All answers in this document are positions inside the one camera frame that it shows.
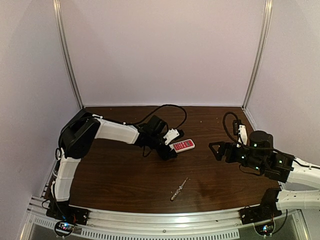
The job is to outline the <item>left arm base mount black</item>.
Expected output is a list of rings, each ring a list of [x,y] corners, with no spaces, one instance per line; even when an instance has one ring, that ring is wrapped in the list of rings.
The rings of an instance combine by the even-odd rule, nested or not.
[[[85,208],[79,208],[69,206],[68,202],[54,201],[48,205],[46,216],[54,218],[55,220],[61,220],[70,224],[86,225],[89,216],[89,210]]]

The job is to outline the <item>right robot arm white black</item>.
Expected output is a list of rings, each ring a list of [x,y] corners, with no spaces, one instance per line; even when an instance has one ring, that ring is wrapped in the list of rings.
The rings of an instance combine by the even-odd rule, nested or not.
[[[290,209],[319,210],[320,167],[273,147],[273,136],[262,130],[249,135],[249,144],[242,142],[210,142],[209,149],[217,161],[239,163],[257,176],[281,183],[309,186],[310,190],[268,189],[261,206],[276,211]]]

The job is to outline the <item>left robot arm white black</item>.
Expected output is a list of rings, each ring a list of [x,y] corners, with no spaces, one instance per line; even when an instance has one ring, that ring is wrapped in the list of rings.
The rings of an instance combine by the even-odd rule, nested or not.
[[[61,130],[58,139],[58,165],[51,194],[57,202],[70,199],[70,190],[80,161],[89,153],[94,140],[105,139],[156,151],[162,160],[177,157],[171,142],[185,135],[184,131],[169,128],[156,115],[146,123],[129,124],[106,119],[86,110],[79,111]]]

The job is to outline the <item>red white remote control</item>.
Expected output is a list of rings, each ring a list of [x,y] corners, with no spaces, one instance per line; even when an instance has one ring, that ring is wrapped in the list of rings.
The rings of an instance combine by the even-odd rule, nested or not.
[[[169,145],[177,154],[195,148],[195,143],[192,139],[186,139],[179,142],[175,142]]]

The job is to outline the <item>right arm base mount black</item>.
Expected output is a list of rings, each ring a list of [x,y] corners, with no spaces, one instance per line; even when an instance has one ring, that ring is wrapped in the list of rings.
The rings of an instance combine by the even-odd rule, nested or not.
[[[278,188],[268,188],[259,205],[246,206],[240,209],[239,216],[243,225],[271,220],[282,215],[282,211],[277,208],[277,197],[281,190]]]

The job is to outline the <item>clear handle screwdriver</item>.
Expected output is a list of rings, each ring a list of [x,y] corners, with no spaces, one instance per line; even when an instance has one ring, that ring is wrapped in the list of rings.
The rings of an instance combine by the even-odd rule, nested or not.
[[[177,198],[177,196],[180,194],[180,192],[184,188],[187,181],[188,181],[188,177],[182,182],[182,184],[175,190],[173,195],[170,197],[171,202],[173,202]]]

